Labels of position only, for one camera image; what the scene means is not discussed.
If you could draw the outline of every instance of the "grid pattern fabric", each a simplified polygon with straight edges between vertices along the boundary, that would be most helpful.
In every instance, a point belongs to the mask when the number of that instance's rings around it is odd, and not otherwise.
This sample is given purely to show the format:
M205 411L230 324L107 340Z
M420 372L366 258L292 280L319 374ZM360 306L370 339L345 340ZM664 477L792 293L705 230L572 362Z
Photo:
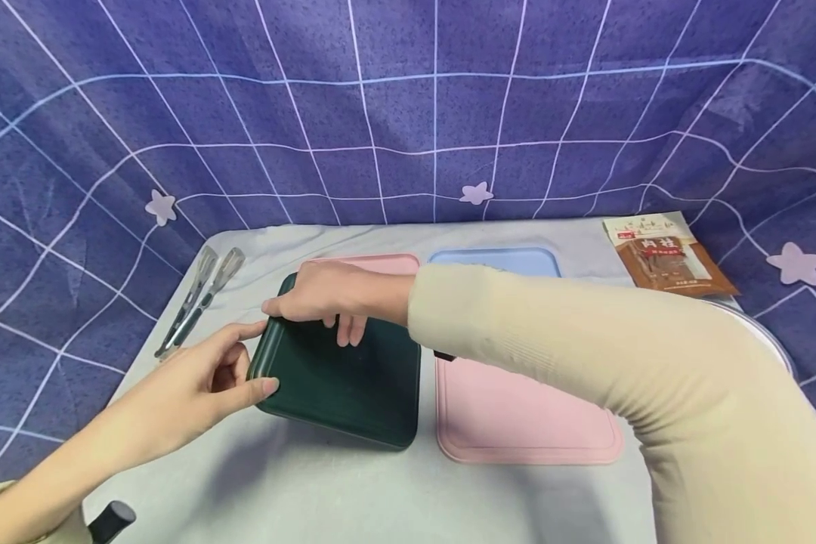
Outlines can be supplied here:
M0 0L0 480L219 231L672 209L816 406L816 0Z

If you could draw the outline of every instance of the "brown packaging bag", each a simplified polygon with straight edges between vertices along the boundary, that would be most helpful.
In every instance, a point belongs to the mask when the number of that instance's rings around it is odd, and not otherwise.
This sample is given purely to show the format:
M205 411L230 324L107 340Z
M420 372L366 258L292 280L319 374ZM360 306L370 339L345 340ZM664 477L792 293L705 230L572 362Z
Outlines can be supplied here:
M740 294L681 212L604 219L604 229L638 287L690 297Z

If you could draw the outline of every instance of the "star decoration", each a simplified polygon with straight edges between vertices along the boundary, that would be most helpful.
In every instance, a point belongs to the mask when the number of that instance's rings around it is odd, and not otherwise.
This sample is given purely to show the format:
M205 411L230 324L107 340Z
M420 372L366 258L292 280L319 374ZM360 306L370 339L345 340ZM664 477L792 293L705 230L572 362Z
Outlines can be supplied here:
M460 202L471 202L475 206L483 204L484 200L493 198L493 194L487 190L487 182L482 181L477 185L465 185L463 187L463 196L459 198Z
M780 281L790 286L796 281L803 281L816 287L816 255L804 253L795 242L786 242L779 255L771 255L769 264L780 269Z
M145 205L145 212L157 218L158 227L165 227L167 221L175 221L175 197L162 195L157 189L151 190L151 201Z

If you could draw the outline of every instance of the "beige sleeve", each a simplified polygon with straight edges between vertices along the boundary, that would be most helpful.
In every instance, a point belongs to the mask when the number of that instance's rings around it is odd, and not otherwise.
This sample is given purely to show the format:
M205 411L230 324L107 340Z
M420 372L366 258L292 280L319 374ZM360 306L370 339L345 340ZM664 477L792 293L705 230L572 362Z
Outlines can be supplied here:
M11 486L13 482L0 484L0 492ZM54 532L35 540L36 544L92 544L91 533L84 524L82 510L78 508Z
M625 417L660 543L816 543L816 413L736 317L663 292L431 264L408 323L427 348Z

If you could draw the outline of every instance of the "tongs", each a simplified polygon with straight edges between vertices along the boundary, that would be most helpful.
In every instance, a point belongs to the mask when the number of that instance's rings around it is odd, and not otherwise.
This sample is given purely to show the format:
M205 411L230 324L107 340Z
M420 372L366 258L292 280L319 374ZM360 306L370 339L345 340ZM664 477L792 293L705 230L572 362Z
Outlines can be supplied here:
M172 355L181 347L181 344L183 344L184 340L187 339L190 331L192 331L193 327L196 326L196 322L199 320L200 316L202 316L202 312L205 311L209 305L212 305L212 299L215 297L215 294L218 294L221 289L227 285L227 282L232 279L232 276L236 275L237 271L242 267L242 264L244 264L244 260L246 260L246 257L240 248L234 247L229 253L227 253L227 256L224 257L224 262L221 262L221 266L218 268L218 272L215 274L215 277L212 280L212 285L209 286L206 295L204 295L200 300L199 307L197 307L193 313L191 313L190 316L178 326L178 331L175 333L175 338L170 342L167 342L168 346L159 356L160 360L165 360L169 355Z
M190 310L193 309L193 305L196 304L196 300L199 298L200 294L202 294L202 288L209 281L209 277L212 276L212 271L214 271L215 264L217 263L218 253L215 253L215 250L208 246L203 247L202 254L199 258L199 264L196 267L196 276L194 277L193 285L190 286L190 291L184 298L184 302L181 303L181 308L178 309L178 314L175 315L172 325L169 326L169 332L166 333L163 343L160 345L160 348L157 348L157 351L155 351L155 357L161 357L163 355L163 351L166 351L166 348L168 348L169 342L172 341L172 339L175 337L175 333L178 332L178 327L181 325L181 321L184 321L184 318L190 314Z

